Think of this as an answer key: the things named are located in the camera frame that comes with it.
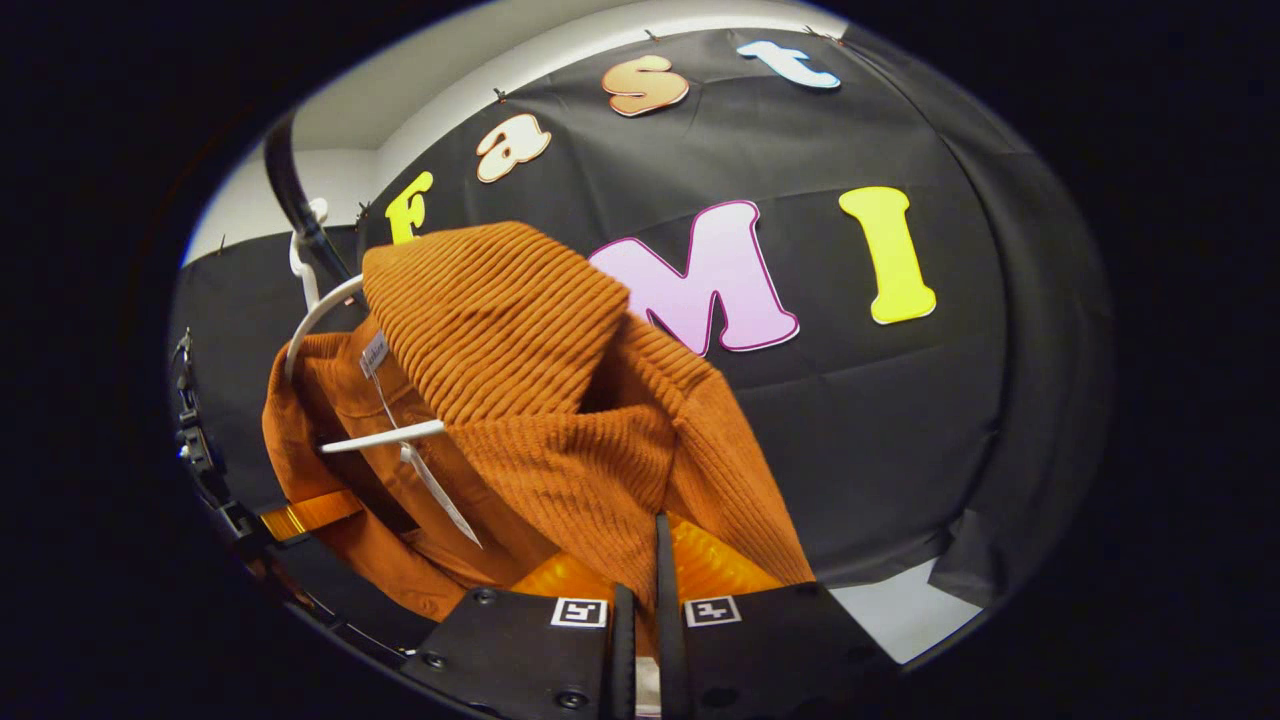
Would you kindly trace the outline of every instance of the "screw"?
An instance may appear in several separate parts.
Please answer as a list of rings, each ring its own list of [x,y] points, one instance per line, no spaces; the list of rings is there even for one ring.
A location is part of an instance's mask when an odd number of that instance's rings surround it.
[[[573,691],[566,691],[556,696],[556,702],[559,703],[561,707],[577,710],[586,705],[586,696]]]

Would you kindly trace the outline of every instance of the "orange plastic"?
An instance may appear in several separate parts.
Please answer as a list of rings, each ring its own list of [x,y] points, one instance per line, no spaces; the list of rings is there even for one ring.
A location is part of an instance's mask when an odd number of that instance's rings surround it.
[[[783,587],[707,530],[687,520],[672,518],[672,521],[671,541],[680,602]],[[612,582],[563,551],[549,557],[511,589],[543,597],[613,600]]]

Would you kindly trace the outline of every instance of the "yellow letter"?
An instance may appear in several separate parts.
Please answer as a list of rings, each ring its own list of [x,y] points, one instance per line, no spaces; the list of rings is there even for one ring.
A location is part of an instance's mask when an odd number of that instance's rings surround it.
[[[422,193],[431,190],[431,173],[422,170],[403,192],[387,206],[387,219],[392,222],[392,245],[413,240],[413,228],[421,228],[426,219]]]
[[[892,187],[861,187],[840,196],[840,209],[863,224],[876,268],[879,295],[872,318],[882,324],[923,318],[938,305],[920,277],[911,233],[906,229],[906,195]]]
[[[613,95],[609,106],[626,117],[640,115],[658,108],[675,105],[689,95],[689,81],[669,70],[671,60],[645,55],[609,68],[600,78],[600,87]]]
[[[529,113],[509,118],[489,131],[476,146],[476,155],[484,155],[476,177],[480,182],[493,182],[509,173],[516,163],[527,163],[541,155],[550,142],[552,133],[538,127],[538,118]]]

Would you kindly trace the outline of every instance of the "orange strap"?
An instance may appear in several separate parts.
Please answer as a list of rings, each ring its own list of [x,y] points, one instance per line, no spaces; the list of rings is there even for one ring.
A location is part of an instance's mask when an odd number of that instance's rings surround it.
[[[351,518],[364,510],[365,506],[349,489],[340,489],[285,505],[279,510],[273,510],[261,515],[262,524],[271,530],[271,537],[276,541],[287,541],[310,533],[316,528],[337,523],[343,518]]]

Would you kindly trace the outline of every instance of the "clothing tag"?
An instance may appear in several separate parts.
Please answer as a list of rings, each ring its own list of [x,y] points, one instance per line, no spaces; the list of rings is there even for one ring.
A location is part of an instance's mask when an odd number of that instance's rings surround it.
[[[440,487],[439,480],[435,479],[435,475],[431,474],[426,462],[422,461],[422,456],[417,454],[417,450],[412,445],[407,442],[401,443],[401,461],[408,462],[413,466],[413,470],[417,471],[417,477],[422,478],[422,482],[426,483],[426,488],[431,491],[431,496],[440,503],[440,507],[449,514],[449,519],[453,520],[453,524],[462,530],[462,534],[471,538],[471,542],[483,548],[484,546],[480,544],[480,538],[477,538],[475,532],[471,529],[471,524],[467,523],[466,518],[463,518],[461,512],[458,512],[453,501],[449,500],[448,493],[445,493],[444,488]]]
[[[360,354],[360,369],[365,372],[366,378],[374,377],[374,370],[383,364],[388,352],[387,336],[383,334],[383,331],[378,331],[374,340],[369,341],[369,347]]]

